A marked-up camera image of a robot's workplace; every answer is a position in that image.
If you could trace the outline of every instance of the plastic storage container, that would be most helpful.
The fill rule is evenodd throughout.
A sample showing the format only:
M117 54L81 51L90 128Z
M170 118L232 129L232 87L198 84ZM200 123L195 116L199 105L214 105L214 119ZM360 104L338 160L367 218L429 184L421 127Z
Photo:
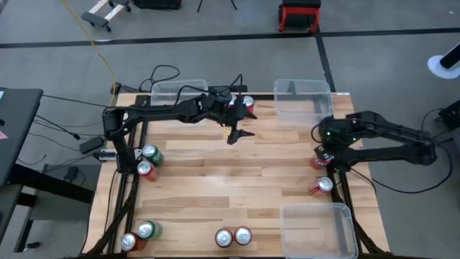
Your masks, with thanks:
M353 221L345 204L287 205L281 208L280 216L286 258L357 258Z
M275 108L284 122L314 126L332 115L331 88L325 81L278 79Z
M179 89L183 86L194 86L199 89L208 90L208 83L201 79L184 80L184 81L164 81L158 82L152 87L152 98L150 105L172 105L178 96ZM179 101L192 99L193 97L202 94L191 88L184 88L180 92Z

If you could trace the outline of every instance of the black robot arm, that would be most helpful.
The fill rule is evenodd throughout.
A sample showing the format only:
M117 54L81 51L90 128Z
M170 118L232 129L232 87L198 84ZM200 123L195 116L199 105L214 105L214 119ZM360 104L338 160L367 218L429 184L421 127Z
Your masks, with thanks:
M134 173L137 161L134 150L128 147L124 136L140 122L178 120L183 123L197 123L210 119L220 125L230 127L227 143L233 145L240 137L252 136L251 132L237 129L238 121L245 117L256 119L243 104L243 97L238 96L234 105L230 90L201 94L193 99L173 105L110 107L102 115L104 135L112 141L117 152L117 165L120 173Z
M435 145L429 132L397 125L375 112L358 112L345 119L327 117L318 125L324 153L333 156L337 169L349 171L359 162L405 160L412 164L430 165L436 161ZM399 147L354 150L349 146L363 138L384 137L403 143Z

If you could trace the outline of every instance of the wooden tabletop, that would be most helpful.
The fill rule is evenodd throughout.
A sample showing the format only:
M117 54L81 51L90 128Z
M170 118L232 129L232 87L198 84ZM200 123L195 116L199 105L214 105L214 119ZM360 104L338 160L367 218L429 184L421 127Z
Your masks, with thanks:
M135 98L136 94L121 94L117 104L128 106ZM353 112L348 94L333 94L333 112L335 117ZM309 166L317 146L310 137L311 127L277 120L273 101L256 100L254 113L259 119L244 120L239 128L256 135L241 138L234 145L226 144L226 130L212 121L194 125L149 123L146 143L158 146L165 162L157 182L143 178L139 181L133 231L141 221L150 219L163 225L163 233L160 239L129 256L282 256L280 207L331 202L330 196L315 198L306 190L326 174L326 170L315 171ZM370 177L366 163L355 168ZM115 162L102 165L83 251L90 250L104 232L115 169ZM120 178L117 173L109 223ZM379 247L388 250L372 187L353 173L348 174L348 179L356 219ZM233 244L227 249L216 245L214 235L218 229L234 230L242 225L253 232L249 245ZM123 230L124 222L119 228L116 251L120 251Z

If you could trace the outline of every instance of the green soda can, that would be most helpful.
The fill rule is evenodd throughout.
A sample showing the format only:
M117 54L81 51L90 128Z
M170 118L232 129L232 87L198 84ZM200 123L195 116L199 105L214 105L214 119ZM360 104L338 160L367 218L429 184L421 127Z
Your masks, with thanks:
M156 166L161 165L165 159L163 154L155 145L145 145L144 148L142 148L142 155Z
M163 226L160 223L149 220L143 221L137 230L137 234L143 240L157 239L162 232Z

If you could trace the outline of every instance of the white object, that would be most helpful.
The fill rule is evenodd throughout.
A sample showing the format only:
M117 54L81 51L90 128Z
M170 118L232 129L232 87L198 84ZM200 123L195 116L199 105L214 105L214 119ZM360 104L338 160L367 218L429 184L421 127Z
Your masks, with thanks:
M431 57L428 60L428 68L430 71L435 74L436 76L444 79L455 79L460 76L460 66L457 68L445 69L439 63L439 61L443 58L442 55L436 55Z
M277 118L284 124L315 126L332 115L331 88L325 81L278 79L273 89Z

